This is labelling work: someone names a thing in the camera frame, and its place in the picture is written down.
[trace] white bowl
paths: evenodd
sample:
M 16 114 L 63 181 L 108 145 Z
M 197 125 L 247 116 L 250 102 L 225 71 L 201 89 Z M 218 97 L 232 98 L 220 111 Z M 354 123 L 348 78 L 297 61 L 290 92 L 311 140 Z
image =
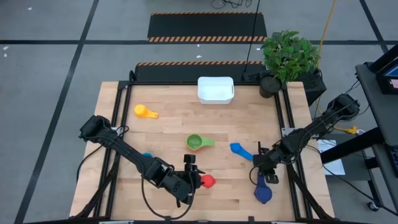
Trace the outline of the white bowl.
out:
M 200 77 L 198 97 L 201 104 L 228 104 L 234 97 L 231 77 Z

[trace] potted plant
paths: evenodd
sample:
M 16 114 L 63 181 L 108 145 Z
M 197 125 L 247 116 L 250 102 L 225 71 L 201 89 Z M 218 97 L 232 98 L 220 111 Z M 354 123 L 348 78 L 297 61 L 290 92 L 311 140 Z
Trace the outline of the potted plant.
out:
M 275 32 L 264 42 L 264 65 L 269 73 L 261 75 L 261 96 L 274 96 L 282 85 L 297 81 L 316 68 L 320 58 L 318 48 L 309 40 L 296 37 L 298 33 L 294 30 Z

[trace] hazard stripe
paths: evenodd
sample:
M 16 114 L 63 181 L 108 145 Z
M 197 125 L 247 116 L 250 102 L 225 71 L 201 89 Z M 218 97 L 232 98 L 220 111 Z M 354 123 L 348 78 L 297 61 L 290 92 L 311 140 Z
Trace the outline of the hazard stripe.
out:
M 256 12 L 153 12 L 150 15 L 192 15 L 192 14 L 255 14 Z
M 246 61 L 225 61 L 225 62 L 139 62 L 137 67 L 141 66 L 161 66 L 161 65 L 243 65 Z M 248 61 L 250 65 L 261 65 L 262 61 Z
M 264 36 L 199 36 L 199 37 L 149 37 L 149 42 L 263 42 Z

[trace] green measuring cup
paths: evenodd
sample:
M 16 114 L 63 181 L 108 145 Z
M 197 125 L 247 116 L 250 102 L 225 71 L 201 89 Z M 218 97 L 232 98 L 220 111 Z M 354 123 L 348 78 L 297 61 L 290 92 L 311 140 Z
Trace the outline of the green measuring cup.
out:
M 197 150 L 202 146 L 214 146 L 214 140 L 204 138 L 199 134 L 191 134 L 186 140 L 185 143 L 192 150 Z

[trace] yellow measuring cup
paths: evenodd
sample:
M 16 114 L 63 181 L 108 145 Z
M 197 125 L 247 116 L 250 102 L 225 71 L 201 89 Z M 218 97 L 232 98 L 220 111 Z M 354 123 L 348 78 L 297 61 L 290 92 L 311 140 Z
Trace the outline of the yellow measuring cup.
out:
M 137 105 L 134 108 L 134 113 L 138 118 L 157 118 L 157 113 L 148 110 L 144 105 Z

